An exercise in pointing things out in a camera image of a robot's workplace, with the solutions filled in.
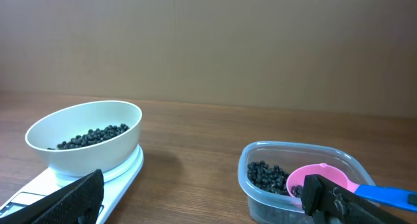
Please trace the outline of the clear plastic container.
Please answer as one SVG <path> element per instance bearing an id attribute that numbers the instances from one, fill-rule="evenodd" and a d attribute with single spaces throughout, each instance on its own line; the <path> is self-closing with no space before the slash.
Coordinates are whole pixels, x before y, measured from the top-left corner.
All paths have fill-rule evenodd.
<path id="1" fill-rule="evenodd" d="M 267 192 L 250 181 L 248 165 L 261 160 L 271 167 L 279 165 L 288 173 L 305 165 L 327 163 L 357 184 L 375 184 L 354 157 L 336 148 L 282 141 L 254 142 L 246 146 L 240 156 L 238 183 L 247 195 L 250 216 L 258 223 L 313 223 L 313 218 L 305 215 L 300 199 Z"/>

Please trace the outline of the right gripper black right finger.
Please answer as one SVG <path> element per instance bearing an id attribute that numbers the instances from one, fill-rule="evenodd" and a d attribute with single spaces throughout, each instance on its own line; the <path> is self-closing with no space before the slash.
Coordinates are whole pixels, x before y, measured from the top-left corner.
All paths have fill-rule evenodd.
<path id="1" fill-rule="evenodd" d="M 410 191 L 361 185 L 353 193 L 321 175 L 304 179 L 302 209 L 314 223 L 338 219 L 346 224 L 401 224 L 406 221 L 373 202 L 410 210 Z"/>

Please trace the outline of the black beans in bowl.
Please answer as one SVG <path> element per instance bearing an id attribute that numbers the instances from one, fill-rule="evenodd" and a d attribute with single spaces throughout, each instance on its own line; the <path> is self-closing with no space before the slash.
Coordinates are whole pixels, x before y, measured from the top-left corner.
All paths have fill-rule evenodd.
<path id="1" fill-rule="evenodd" d="M 127 132 L 129 129 L 130 127 L 123 123 L 120 125 L 108 125 L 103 129 L 89 129 L 86 134 L 76 135 L 69 141 L 63 141 L 62 143 L 57 144 L 55 148 L 48 148 L 48 150 L 69 150 L 96 145 L 109 141 L 110 139 Z"/>

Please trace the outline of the white digital kitchen scale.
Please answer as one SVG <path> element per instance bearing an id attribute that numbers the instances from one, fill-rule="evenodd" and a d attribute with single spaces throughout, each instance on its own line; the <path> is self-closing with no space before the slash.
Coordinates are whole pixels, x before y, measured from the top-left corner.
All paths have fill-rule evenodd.
<path id="1" fill-rule="evenodd" d="M 104 198 L 97 224 L 106 222 L 142 166 L 143 151 L 137 146 L 126 161 L 103 173 Z M 1 206 L 1 217 L 17 212 L 77 180 L 77 177 L 63 175 L 47 168 Z"/>

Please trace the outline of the white bowl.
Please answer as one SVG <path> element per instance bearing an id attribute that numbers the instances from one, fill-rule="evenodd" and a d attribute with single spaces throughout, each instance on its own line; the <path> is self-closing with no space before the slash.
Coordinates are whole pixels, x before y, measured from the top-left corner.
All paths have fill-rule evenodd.
<path id="1" fill-rule="evenodd" d="M 73 105 L 51 113 L 34 123 L 25 141 L 48 167 L 67 176 L 103 172 L 124 163 L 139 143 L 142 110 L 135 104 L 104 100 Z M 88 130 L 125 124 L 128 129 L 109 140 L 85 147 L 59 149 L 57 145 Z"/>

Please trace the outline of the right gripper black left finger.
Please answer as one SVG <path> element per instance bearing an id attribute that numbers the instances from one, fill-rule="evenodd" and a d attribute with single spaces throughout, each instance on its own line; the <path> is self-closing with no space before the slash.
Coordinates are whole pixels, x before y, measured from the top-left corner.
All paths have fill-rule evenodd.
<path id="1" fill-rule="evenodd" d="M 1 224 L 95 224 L 104 199 L 100 169 L 1 218 Z"/>

